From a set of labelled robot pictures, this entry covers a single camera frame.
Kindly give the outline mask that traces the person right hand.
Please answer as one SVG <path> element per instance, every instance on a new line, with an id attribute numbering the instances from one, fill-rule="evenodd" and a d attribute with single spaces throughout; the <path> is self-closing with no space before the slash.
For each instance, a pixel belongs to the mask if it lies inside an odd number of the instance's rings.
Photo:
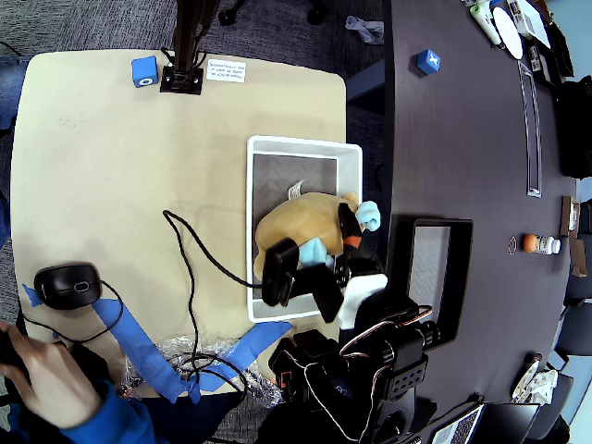
<path id="1" fill-rule="evenodd" d="M 1 330 L 27 368 L 1 365 L 1 374 L 16 387 L 27 408 L 62 429 L 80 426 L 102 407 L 103 400 L 63 345 L 24 337 L 5 323 Z"/>

